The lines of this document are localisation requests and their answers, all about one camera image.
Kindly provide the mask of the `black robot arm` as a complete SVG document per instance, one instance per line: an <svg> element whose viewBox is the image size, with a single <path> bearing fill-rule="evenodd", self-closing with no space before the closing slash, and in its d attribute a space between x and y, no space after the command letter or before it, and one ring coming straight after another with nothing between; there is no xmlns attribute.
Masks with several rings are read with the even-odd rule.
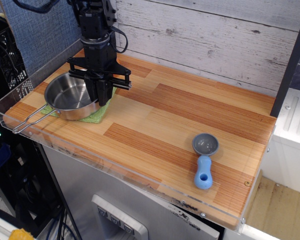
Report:
<svg viewBox="0 0 300 240"><path fill-rule="evenodd" d="M83 57L70 57L69 74L83 79L90 99L101 107L112 98L113 88L129 90L131 71L120 65L114 27L116 10L108 0L71 0L73 13L81 30Z"/></svg>

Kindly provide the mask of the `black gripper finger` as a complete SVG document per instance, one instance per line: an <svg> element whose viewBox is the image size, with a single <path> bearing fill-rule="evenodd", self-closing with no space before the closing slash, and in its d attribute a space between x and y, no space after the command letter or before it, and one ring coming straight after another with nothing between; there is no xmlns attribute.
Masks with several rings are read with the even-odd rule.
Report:
<svg viewBox="0 0 300 240"><path fill-rule="evenodd" d="M105 106L106 103L112 98L113 95L113 84L107 80L99 80L97 83L97 96L98 102L101 107Z"/></svg>
<svg viewBox="0 0 300 240"><path fill-rule="evenodd" d="M90 99L98 98L97 80L87 74L84 75L84 82Z"/></svg>

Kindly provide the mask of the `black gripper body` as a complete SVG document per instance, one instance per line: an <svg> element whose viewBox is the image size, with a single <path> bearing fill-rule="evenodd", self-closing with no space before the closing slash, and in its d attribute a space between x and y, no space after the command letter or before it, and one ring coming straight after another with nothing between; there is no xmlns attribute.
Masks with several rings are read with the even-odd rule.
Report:
<svg viewBox="0 0 300 240"><path fill-rule="evenodd" d="M117 62L117 52L110 43L103 45L84 44L83 57L70 57L69 74L91 81L106 80L114 87L129 90L131 71Z"/></svg>

